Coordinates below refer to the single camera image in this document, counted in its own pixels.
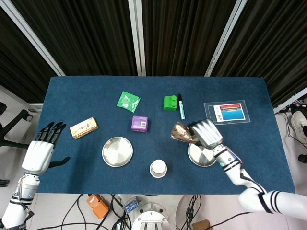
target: green packet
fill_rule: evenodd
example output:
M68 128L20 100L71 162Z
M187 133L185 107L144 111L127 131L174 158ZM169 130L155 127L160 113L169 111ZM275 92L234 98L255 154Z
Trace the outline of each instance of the green packet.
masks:
M131 93L123 91L117 103L117 107L127 109L134 113L134 111L136 110L136 107L139 104L140 99L141 98L138 96L135 96Z

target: small purple cube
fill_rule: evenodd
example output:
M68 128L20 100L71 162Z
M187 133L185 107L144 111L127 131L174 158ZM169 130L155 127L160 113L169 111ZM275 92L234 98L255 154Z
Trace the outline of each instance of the small purple cube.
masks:
M147 133L148 117L146 116L133 116L131 129L134 132Z

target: whiteboard marker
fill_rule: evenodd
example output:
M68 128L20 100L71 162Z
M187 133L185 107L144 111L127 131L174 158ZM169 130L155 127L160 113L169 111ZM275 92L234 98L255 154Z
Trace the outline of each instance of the whiteboard marker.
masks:
M181 94L178 94L178 102L179 102L179 109L180 109L180 115L181 115L181 120L185 120L186 117L184 115L184 110L183 110L183 103L182 103L182 97Z

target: orange device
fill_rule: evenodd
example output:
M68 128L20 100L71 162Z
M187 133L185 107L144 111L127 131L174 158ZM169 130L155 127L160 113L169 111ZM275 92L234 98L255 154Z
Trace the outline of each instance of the orange device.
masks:
M88 199L87 203L92 207L94 214L102 219L109 211L109 207L97 194L92 194Z

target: robot finger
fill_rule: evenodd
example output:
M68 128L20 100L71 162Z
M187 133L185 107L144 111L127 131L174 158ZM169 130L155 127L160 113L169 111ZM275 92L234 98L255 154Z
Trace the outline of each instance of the robot finger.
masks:
M42 135L43 131L44 131L45 128L41 129L38 133L38 135L36 136L35 140L39 140L40 139L40 136Z
M56 145L57 140L65 127L66 127L66 124L63 124L54 131L54 134L50 139L50 143L54 144L54 146Z
M51 129L51 127L53 127L54 125L54 122L50 122L44 129L43 129L43 132L40 136L40 138L38 140L40 141L45 141L46 140L46 137L48 136L48 133Z
M65 157L65 158L64 158L63 160L61 160L61 161L52 161L52 162L50 162L48 168L50 169L50 168L53 168L53 167L58 167L58 166L64 165L64 164L66 164L70 159L71 159L71 157Z
M54 131L59 128L61 125L63 124L63 122L59 122L57 123L55 126L53 126L52 130L50 131L48 137L46 138L46 142L50 142L52 136L54 135Z

